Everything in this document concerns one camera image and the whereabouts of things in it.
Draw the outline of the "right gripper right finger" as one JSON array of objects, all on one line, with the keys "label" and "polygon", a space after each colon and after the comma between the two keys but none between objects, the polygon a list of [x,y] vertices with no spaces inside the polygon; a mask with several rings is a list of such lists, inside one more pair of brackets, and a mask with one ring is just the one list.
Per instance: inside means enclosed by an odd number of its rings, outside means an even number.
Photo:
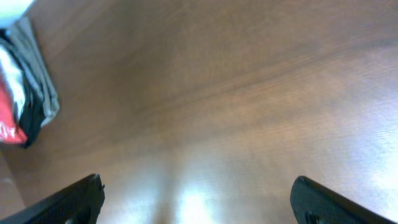
[{"label": "right gripper right finger", "polygon": [[290,205],[298,224],[395,224],[306,176],[295,179]]}]

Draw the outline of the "red t-shirt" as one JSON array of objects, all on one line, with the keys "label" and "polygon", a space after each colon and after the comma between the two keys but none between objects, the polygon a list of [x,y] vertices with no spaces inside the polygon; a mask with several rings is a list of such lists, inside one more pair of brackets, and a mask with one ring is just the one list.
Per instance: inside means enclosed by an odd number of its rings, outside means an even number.
[{"label": "red t-shirt", "polygon": [[1,79],[1,142],[6,144],[24,144],[25,132],[16,123],[13,112],[13,100],[3,79]]}]

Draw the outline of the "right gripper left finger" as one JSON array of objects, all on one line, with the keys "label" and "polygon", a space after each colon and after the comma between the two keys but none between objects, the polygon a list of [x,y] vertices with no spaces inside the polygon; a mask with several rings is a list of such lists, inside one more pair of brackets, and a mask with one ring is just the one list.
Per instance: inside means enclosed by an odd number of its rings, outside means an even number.
[{"label": "right gripper left finger", "polygon": [[90,174],[1,223],[96,223],[104,200],[100,176]]}]

